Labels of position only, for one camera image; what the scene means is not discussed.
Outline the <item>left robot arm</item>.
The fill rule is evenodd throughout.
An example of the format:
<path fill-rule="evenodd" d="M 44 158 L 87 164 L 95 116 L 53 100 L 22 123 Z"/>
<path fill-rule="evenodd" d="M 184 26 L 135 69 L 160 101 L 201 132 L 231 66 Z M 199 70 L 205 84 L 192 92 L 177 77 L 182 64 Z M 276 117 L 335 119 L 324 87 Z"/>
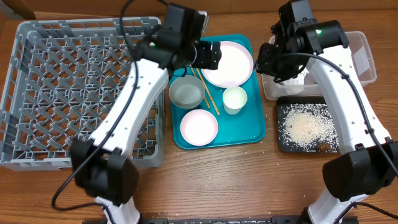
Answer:
<path fill-rule="evenodd" d="M 168 3 L 164 23 L 154 26 L 129 50 L 129 75 L 104 121 L 86 141 L 72 142 L 69 179 L 95 199 L 106 223 L 141 223 L 132 197 L 139 178 L 131 162 L 132 149 L 174 71 L 218 68 L 220 43 L 201 39 L 207 23 L 205 11 Z"/>

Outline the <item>white napkin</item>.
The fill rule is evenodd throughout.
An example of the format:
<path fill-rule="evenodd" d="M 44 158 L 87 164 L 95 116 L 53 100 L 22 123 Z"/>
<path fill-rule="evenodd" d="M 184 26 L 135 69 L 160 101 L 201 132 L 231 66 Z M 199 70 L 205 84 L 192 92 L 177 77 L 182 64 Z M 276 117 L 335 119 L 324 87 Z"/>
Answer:
<path fill-rule="evenodd" d="M 285 92 L 288 95 L 296 95 L 304 90 L 304 81 L 305 77 L 308 74 L 308 70 L 300 66 L 301 72 L 297 75 L 296 78 L 291 78 L 284 82 L 281 82 L 280 85 L 285 89 Z"/>

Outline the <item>grey bowl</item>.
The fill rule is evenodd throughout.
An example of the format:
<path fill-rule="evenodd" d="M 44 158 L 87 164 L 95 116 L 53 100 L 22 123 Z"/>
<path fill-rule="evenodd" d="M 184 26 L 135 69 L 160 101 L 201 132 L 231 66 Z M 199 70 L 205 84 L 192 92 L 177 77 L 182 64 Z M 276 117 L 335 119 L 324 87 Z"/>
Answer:
<path fill-rule="evenodd" d="M 194 76 L 176 78 L 169 86 L 169 98 L 179 108 L 195 108 L 204 100 L 204 96 L 205 87 Z"/>

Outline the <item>small pink bowl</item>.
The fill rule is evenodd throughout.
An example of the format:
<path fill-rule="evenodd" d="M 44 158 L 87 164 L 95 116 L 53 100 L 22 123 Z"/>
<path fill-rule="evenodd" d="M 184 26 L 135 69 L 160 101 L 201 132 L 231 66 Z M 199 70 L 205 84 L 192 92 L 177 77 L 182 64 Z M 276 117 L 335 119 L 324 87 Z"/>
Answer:
<path fill-rule="evenodd" d="M 218 122 L 207 110 L 192 110 L 182 118 L 180 133 L 189 144 L 204 146 L 212 142 L 218 134 Z"/>

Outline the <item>white cup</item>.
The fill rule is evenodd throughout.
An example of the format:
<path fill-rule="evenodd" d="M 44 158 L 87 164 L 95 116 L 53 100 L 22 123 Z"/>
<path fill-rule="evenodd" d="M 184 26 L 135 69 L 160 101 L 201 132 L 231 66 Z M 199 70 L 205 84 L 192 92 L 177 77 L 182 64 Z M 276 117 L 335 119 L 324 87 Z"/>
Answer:
<path fill-rule="evenodd" d="M 237 114 L 247 103 L 248 96 L 246 91 L 240 86 L 231 86 L 223 93 L 224 110 L 228 114 Z"/>

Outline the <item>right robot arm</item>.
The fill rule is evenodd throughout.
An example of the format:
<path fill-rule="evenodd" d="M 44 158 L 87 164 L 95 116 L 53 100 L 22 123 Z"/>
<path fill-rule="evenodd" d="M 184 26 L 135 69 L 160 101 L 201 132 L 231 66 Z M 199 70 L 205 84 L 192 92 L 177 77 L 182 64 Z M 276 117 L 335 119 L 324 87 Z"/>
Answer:
<path fill-rule="evenodd" d="M 397 177 L 397 142 L 377 119 L 354 69 L 349 40 L 336 21 L 319 22 L 308 1 L 279 8 L 273 44 L 262 44 L 254 70 L 276 83 L 308 70 L 333 118 L 340 156 L 323 165 L 325 190 L 297 223 L 341 223 L 366 197 Z"/>

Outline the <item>large pink plate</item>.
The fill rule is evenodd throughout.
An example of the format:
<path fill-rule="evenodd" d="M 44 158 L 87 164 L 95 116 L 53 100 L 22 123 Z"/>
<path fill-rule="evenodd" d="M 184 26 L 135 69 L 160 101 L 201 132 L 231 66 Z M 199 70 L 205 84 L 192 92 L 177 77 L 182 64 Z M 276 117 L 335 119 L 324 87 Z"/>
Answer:
<path fill-rule="evenodd" d="M 220 44 L 221 59 L 218 69 L 202 69 L 203 76 L 212 85 L 220 88 L 242 85 L 252 74 L 252 55 L 239 43 L 221 41 Z"/>

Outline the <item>brown food scrap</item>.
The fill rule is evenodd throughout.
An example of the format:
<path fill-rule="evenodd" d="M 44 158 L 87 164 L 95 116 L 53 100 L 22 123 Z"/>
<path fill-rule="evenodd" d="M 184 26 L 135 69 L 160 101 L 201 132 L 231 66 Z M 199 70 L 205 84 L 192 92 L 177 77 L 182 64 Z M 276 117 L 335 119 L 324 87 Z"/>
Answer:
<path fill-rule="evenodd" d="M 321 142 L 318 146 L 317 146 L 317 151 L 318 152 L 328 152 L 331 149 L 331 146 L 326 143 L 326 142 Z"/>

